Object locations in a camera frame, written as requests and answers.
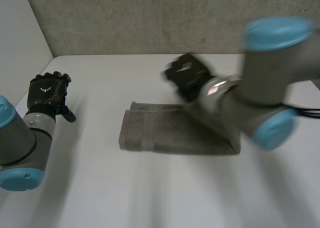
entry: table surface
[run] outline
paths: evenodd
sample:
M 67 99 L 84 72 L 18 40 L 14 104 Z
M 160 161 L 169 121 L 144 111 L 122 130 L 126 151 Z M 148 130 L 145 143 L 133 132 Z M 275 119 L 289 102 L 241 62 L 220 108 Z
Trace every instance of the table surface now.
M 132 101 L 174 104 L 161 76 L 177 55 L 79 55 L 55 58 L 44 72 L 72 78 L 67 105 L 76 123 L 57 119 L 45 179 L 37 189 L 0 191 L 4 228 L 315 228 L 320 227 L 320 122 L 299 118 L 294 135 L 263 153 L 246 137 L 238 156 L 120 150 Z M 241 55 L 203 55 L 220 74 Z M 320 107 L 310 82 L 289 101 Z M 27 95 L 16 109 L 23 117 Z

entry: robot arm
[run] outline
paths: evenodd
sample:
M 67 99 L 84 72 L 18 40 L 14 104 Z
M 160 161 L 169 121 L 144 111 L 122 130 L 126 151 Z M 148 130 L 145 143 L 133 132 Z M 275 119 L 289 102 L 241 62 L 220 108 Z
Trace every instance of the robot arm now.
M 279 147 L 300 111 L 283 104 L 288 85 L 320 78 L 319 47 L 320 34 L 306 19 L 252 22 L 245 35 L 241 80 L 220 100 L 221 116 L 261 148 Z
M 26 191 L 38 187 L 44 177 L 56 125 L 56 115 L 75 122 L 65 105 L 67 74 L 37 75 L 30 82 L 27 107 L 22 119 L 15 107 L 0 96 L 0 187 Z
M 226 133 L 212 119 L 218 118 L 229 130 L 231 142 L 244 132 L 261 148 L 273 150 L 292 133 L 295 116 L 319 118 L 308 109 L 283 103 L 289 84 L 320 78 L 319 48 L 320 33 L 309 20 L 265 18 L 246 29 L 240 78 L 212 77 L 190 54 L 173 62 L 165 74 L 187 102 L 181 90 L 197 94 L 191 101 L 191 113 L 214 132 Z

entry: blue cap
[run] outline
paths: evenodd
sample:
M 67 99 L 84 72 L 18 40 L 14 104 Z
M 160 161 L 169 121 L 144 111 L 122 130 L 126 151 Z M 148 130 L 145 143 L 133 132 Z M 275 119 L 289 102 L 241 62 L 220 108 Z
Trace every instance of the blue cap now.
M 293 131 L 296 115 L 297 112 L 289 108 L 271 116 L 256 129 L 252 140 L 267 151 L 278 148 Z
M 271 52 L 303 42 L 313 33 L 312 21 L 299 17 L 269 17 L 251 22 L 245 30 L 245 49 Z
M 16 115 L 16 108 L 2 95 L 0 95 L 0 128 L 9 124 Z
M 37 188 L 45 172 L 35 168 L 13 168 L 0 171 L 0 187 L 13 192 Z

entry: gray towel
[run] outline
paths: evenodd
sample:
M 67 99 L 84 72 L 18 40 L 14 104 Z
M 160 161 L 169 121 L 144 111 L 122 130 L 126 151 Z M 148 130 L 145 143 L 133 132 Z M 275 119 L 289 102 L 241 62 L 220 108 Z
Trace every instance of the gray towel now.
M 128 151 L 170 154 L 237 155 L 240 152 L 227 138 L 192 118 L 181 104 L 132 102 L 123 117 L 119 145 Z

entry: gray wall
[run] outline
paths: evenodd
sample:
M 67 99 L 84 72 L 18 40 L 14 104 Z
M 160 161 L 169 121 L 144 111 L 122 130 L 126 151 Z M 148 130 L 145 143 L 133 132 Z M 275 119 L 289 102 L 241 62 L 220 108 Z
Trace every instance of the gray wall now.
M 238 53 L 244 26 L 265 16 L 307 16 L 320 0 L 29 0 L 53 53 Z

